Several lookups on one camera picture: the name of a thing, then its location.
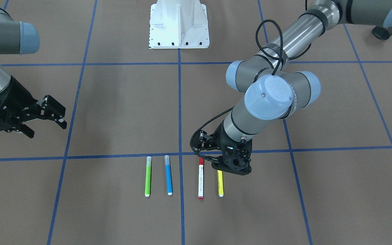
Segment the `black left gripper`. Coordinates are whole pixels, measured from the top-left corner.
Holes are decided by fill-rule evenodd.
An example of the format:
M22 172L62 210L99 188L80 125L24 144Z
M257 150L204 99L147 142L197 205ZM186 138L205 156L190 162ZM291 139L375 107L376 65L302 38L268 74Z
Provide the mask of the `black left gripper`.
M213 169L242 176L251 173L252 140L246 142L233 141L225 132L224 123L217 127L212 134L212 138L213 147L222 153L212 161Z

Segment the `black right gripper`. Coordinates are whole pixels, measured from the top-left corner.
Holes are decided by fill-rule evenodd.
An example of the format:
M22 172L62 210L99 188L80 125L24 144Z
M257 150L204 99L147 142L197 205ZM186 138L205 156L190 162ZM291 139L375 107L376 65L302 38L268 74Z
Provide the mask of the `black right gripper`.
M8 87L0 93L0 131L16 131L34 138L34 130L23 123L37 118L37 115L40 119L56 122L65 130L65 112L66 108L50 95L40 101L34 99L14 77L11 77Z

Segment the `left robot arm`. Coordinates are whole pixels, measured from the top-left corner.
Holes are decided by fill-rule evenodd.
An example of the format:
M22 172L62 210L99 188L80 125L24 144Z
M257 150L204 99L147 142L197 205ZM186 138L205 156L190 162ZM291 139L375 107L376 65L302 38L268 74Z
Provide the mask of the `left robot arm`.
M218 149L204 156L212 168L232 174L251 173L252 139L273 121L308 107L322 90L309 71L282 69L308 51L314 40L340 24L392 28L392 0L315 0L285 31L272 19L260 22L255 34L259 51L247 61L232 62L226 81L244 96L225 111L212 135L198 135L194 153Z

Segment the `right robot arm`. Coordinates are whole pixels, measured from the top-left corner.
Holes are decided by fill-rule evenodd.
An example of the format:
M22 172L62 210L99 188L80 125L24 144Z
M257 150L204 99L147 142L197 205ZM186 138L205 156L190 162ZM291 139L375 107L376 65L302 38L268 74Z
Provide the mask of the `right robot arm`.
M0 6L0 54L34 54L38 50L39 34L34 25L13 20ZM65 112L65 107L50 95L35 99L0 65L0 131L33 138L34 130L25 123L35 119L51 120L66 129Z

